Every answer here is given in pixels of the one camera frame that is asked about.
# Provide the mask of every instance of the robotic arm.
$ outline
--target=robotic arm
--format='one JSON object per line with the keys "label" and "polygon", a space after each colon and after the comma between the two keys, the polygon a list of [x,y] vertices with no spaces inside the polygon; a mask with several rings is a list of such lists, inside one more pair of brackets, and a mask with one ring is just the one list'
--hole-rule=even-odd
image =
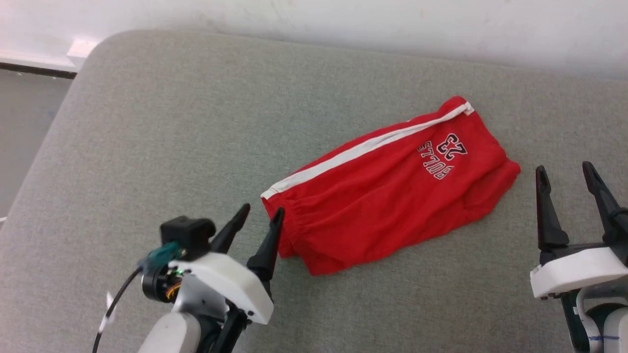
{"label": "robotic arm", "polygon": [[[243,205],[215,237],[209,219],[181,216],[161,225],[162,246],[138,263],[142,291],[174,306],[154,325],[139,353],[229,353],[248,325],[269,322],[274,308],[270,281],[284,210],[275,213],[257,253],[243,266],[227,252],[250,208]],[[103,319],[94,352],[116,302]]]}
{"label": "robotic arm", "polygon": [[539,265],[530,272],[535,298],[560,299],[576,352],[628,352],[628,307],[607,302],[587,311],[590,298],[628,300],[628,210],[619,207],[590,162],[582,163],[588,190],[595,197],[602,242],[569,244],[550,198],[550,180],[536,169]]}

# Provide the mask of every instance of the red shorts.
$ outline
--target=red shorts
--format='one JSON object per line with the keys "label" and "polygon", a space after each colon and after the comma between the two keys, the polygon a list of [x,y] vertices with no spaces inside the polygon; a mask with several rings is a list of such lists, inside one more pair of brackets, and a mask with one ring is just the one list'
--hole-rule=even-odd
{"label": "red shorts", "polygon": [[521,171],[462,97],[366,134],[275,183],[279,254],[312,275],[381,259],[488,214]]}

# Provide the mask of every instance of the printed logo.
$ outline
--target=printed logo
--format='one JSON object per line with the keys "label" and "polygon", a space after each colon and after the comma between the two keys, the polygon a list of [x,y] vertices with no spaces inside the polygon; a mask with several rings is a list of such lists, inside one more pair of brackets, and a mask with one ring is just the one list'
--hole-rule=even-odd
{"label": "printed logo", "polygon": [[[443,180],[453,169],[453,165],[447,165],[440,157],[434,154],[431,141],[427,141],[416,149],[421,152],[421,158],[427,158],[423,162],[425,170],[438,180]],[[449,134],[447,138],[436,146],[436,151],[443,155],[445,161],[452,161],[456,155],[466,155],[467,149],[458,139],[456,134]]]}

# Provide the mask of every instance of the white wall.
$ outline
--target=white wall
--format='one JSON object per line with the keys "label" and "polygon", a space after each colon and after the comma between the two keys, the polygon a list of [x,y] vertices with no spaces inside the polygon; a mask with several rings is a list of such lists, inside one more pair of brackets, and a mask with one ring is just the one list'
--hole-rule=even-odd
{"label": "white wall", "polygon": [[0,0],[0,62],[181,28],[628,79],[626,0]]}

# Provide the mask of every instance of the red fabric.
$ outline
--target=red fabric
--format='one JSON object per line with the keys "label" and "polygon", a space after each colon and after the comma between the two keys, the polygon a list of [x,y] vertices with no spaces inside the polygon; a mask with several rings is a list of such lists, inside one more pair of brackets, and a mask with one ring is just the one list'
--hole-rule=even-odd
{"label": "red fabric", "polygon": [[[434,113],[366,134],[298,171],[371,138],[441,118],[465,103],[453,97]],[[452,168],[447,172],[440,162]],[[520,171],[477,112],[463,112],[262,201],[271,217],[279,207],[286,211],[281,257],[299,255],[312,275],[330,274],[480,219]]]}

